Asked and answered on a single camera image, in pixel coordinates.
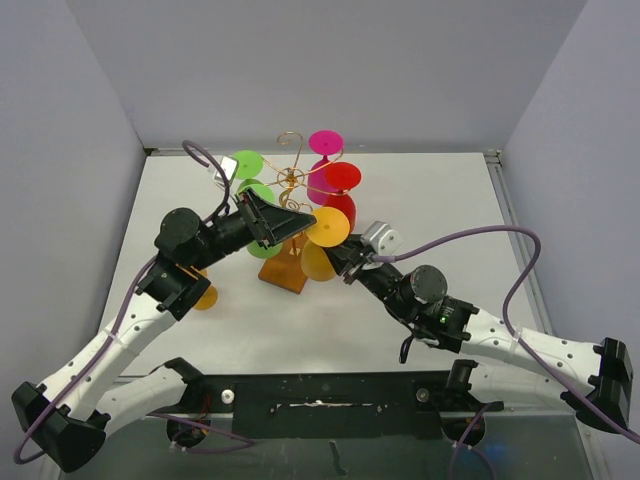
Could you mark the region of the green wine glass front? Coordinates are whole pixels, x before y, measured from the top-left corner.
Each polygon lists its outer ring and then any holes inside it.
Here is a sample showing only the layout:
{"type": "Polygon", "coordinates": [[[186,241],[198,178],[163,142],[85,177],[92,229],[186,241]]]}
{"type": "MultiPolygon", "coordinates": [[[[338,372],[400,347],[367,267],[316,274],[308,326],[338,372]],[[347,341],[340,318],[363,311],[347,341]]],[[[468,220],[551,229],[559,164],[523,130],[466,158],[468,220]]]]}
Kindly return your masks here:
{"type": "MultiPolygon", "coordinates": [[[[243,181],[238,187],[237,192],[243,192],[244,190],[252,189],[260,198],[266,200],[269,203],[275,202],[275,194],[269,186],[255,180],[248,179],[243,181]]],[[[247,251],[254,257],[259,259],[270,259],[276,256],[282,249],[282,244],[276,244],[273,246],[263,247],[256,241],[251,242],[247,246],[247,251]]]]}

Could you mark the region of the green wine glass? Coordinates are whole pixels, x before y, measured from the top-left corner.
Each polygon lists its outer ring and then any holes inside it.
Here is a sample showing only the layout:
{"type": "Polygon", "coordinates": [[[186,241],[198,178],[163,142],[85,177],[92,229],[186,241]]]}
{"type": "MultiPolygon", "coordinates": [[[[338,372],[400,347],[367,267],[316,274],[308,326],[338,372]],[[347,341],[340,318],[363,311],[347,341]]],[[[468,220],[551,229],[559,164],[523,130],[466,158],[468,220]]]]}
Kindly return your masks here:
{"type": "MultiPolygon", "coordinates": [[[[243,192],[244,190],[252,189],[260,198],[266,200],[269,203],[275,202],[275,194],[269,186],[255,180],[248,179],[243,181],[238,187],[237,192],[243,192]]],[[[247,251],[254,257],[259,259],[270,259],[276,256],[282,249],[282,244],[276,244],[273,246],[263,247],[256,241],[251,242],[247,246],[247,251]]]]}
{"type": "Polygon", "coordinates": [[[264,166],[264,159],[259,153],[253,150],[239,150],[232,154],[232,158],[238,164],[235,174],[235,178],[239,181],[237,192],[246,187],[262,184],[257,179],[264,166]]]}

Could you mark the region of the orange wine glass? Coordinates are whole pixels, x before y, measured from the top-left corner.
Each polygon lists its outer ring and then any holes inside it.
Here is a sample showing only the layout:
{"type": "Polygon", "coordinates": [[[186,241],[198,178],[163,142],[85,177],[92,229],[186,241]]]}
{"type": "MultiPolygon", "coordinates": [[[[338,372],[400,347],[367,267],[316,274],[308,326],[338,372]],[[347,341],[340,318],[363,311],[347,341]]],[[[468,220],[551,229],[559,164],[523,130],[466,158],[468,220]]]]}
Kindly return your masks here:
{"type": "Polygon", "coordinates": [[[198,284],[200,277],[203,277],[204,279],[209,278],[208,271],[206,269],[190,269],[188,273],[195,279],[193,289],[200,294],[198,300],[193,305],[193,309],[197,311],[209,310],[217,303],[219,294],[218,290],[212,283],[209,283],[206,290],[198,284]]]}
{"type": "Polygon", "coordinates": [[[351,224],[348,217],[334,207],[321,207],[313,212],[316,223],[305,231],[307,241],[302,249],[303,273],[316,282],[326,282],[336,276],[327,248],[341,244],[349,235],[351,224]]]}

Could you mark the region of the red wine glass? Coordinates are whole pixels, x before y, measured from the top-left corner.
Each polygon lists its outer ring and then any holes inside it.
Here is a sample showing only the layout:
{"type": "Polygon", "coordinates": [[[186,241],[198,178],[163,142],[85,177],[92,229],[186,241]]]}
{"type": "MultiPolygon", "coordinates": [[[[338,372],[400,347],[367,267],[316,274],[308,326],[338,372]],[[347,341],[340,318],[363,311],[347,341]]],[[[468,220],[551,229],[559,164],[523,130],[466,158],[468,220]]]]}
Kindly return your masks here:
{"type": "Polygon", "coordinates": [[[357,207],[351,196],[351,190],[361,182],[360,169],[348,162],[336,162],[325,168],[325,179],[334,192],[327,196],[323,206],[341,211],[349,220],[350,231],[353,231],[356,224],[357,207]]]}

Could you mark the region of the magenta wine glass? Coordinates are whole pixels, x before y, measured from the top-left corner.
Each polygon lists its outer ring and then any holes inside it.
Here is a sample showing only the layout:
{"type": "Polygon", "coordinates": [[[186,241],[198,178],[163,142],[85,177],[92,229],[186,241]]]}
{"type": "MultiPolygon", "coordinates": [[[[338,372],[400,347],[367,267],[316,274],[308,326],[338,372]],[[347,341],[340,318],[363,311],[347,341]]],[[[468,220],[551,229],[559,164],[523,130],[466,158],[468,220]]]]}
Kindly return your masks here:
{"type": "Polygon", "coordinates": [[[314,132],[308,140],[309,148],[320,156],[307,176],[307,197],[317,205],[323,205],[331,193],[336,189],[326,180],[325,170],[332,162],[331,157],[343,153],[344,140],[333,130],[319,130],[314,132]]]}

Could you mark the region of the orange wine glass front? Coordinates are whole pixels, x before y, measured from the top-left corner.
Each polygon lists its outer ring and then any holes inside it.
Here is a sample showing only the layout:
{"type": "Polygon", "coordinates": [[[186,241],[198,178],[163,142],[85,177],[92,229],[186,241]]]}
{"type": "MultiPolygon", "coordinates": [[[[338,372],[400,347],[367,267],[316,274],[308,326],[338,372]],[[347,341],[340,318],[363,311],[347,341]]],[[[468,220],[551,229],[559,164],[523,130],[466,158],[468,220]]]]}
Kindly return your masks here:
{"type": "Polygon", "coordinates": [[[193,289],[200,294],[198,300],[193,305],[193,309],[197,311],[209,310],[217,303],[219,294],[218,290],[212,283],[209,283],[206,290],[198,284],[200,277],[203,277],[204,279],[209,278],[208,271],[206,269],[190,269],[188,273],[195,279],[193,289]]]}

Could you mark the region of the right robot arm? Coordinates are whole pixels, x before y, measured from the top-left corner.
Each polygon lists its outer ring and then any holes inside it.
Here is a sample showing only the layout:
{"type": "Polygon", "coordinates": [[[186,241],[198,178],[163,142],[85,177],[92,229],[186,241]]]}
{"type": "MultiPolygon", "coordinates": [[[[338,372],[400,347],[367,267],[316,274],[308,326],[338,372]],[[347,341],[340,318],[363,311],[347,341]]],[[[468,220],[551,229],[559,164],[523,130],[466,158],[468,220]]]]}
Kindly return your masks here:
{"type": "Polygon", "coordinates": [[[407,358],[411,341],[430,348],[500,361],[514,367],[505,375],[498,368],[458,363],[445,384],[448,402],[459,409],[474,402],[545,403],[575,413],[597,430],[629,435],[633,367],[626,345],[612,338],[579,342],[515,326],[508,309],[510,289],[494,316],[447,293],[444,274],[422,265],[403,274],[387,241],[351,235],[326,250],[335,273],[347,284],[359,282],[387,313],[408,329],[401,347],[407,358]]]}

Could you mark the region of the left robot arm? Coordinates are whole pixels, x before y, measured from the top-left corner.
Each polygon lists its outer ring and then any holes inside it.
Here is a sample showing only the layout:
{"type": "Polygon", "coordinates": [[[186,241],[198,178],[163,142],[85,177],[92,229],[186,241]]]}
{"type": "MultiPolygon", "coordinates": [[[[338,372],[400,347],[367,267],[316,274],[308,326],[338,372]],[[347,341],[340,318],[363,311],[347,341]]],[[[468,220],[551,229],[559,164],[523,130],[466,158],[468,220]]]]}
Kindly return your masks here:
{"type": "Polygon", "coordinates": [[[167,213],[154,241],[157,253],[132,280],[116,317],[56,372],[13,392],[25,438],[64,472],[86,465],[121,423],[173,404],[183,411],[198,407],[204,387],[182,359],[156,368],[114,399],[105,395],[147,346],[198,303],[211,285],[204,275],[208,267],[251,242],[275,246],[317,222],[253,189],[233,200],[235,212],[209,220],[186,207],[167,213]]]}

